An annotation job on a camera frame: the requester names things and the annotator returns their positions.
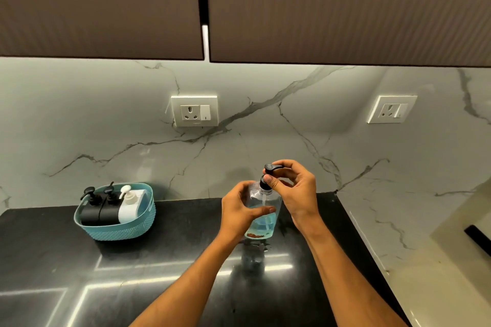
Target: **person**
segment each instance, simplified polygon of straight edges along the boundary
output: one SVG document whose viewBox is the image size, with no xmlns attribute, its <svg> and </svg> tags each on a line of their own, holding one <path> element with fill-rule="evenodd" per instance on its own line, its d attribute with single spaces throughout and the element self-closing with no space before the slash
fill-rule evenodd
<svg viewBox="0 0 491 327">
<path fill-rule="evenodd" d="M 305 237 L 336 323 L 339 327 L 406 327 L 354 266 L 322 221 L 317 208 L 315 176 L 294 160 L 264 180 L 283 198 L 293 222 Z M 291 183 L 279 180 L 287 178 Z M 130 327 L 194 327 L 225 259 L 242 240 L 252 220 L 274 212 L 274 207 L 246 208 L 242 197 L 253 181 L 238 183 L 221 201 L 217 237 L 167 290 L 155 299 Z"/>
</svg>

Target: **black countertop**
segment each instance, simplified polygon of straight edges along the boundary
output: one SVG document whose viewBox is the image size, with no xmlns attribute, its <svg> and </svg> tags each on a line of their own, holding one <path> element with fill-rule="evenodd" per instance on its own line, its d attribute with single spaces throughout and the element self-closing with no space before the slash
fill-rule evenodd
<svg viewBox="0 0 491 327">
<path fill-rule="evenodd" d="M 337 196 L 318 194 L 318 202 L 347 255 L 407 321 Z M 0 217 L 0 326 L 128 326 L 211 243 L 221 217 L 218 198 L 157 202 L 144 236 L 95 242 L 74 224 L 75 208 L 8 210 Z M 225 261 L 200 325 L 336 325 L 285 207 L 273 237 L 246 240 Z"/>
</svg>

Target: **brown cabinet door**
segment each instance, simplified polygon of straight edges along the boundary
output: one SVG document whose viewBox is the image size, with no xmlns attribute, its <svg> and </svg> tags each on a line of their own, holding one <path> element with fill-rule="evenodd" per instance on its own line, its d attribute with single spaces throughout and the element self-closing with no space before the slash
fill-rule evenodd
<svg viewBox="0 0 491 327">
<path fill-rule="evenodd" d="M 491 66 L 491 0 L 209 0 L 214 62 Z"/>
<path fill-rule="evenodd" d="M 198 0 L 0 0 L 0 55 L 202 60 Z"/>
</svg>

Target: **transparent pump bottle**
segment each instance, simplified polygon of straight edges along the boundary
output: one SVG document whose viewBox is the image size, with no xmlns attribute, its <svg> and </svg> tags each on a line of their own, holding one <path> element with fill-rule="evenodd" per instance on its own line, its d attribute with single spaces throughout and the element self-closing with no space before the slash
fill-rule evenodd
<svg viewBox="0 0 491 327">
<path fill-rule="evenodd" d="M 273 174 L 275 169 L 284 168 L 281 165 L 266 164 L 264 169 L 266 174 Z M 280 194 L 275 192 L 265 181 L 264 176 L 260 181 L 249 185 L 245 206 L 255 208 L 260 206 L 273 206 L 276 212 L 261 216 L 255 219 L 246 231 L 245 236 L 249 239 L 267 239 L 273 235 L 276 219 L 283 199 Z"/>
</svg>

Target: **teal basket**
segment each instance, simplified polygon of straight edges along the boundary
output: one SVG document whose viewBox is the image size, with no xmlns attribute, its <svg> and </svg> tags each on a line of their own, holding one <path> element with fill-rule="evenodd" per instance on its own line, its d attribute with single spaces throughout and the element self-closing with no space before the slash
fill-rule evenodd
<svg viewBox="0 0 491 327">
<path fill-rule="evenodd" d="M 82 212 L 83 206 L 88 204 L 88 197 L 85 197 L 80 205 L 77 207 L 73 220 L 80 226 L 83 230 L 87 232 L 96 241 L 120 241 L 123 239 L 132 239 L 139 237 L 140 235 L 146 233 L 153 224 L 155 219 L 155 201 L 153 197 L 152 188 L 142 182 L 138 183 L 118 183 L 114 184 L 114 191 L 118 192 L 125 185 L 131 185 L 133 190 L 146 190 L 147 194 L 150 195 L 150 200 L 148 201 L 148 207 L 144 212 L 139 215 L 133 221 L 124 224 L 116 225 L 104 225 L 104 226 L 85 226 L 80 222 L 80 212 Z M 95 189 L 95 193 L 101 193 L 106 186 Z"/>
</svg>

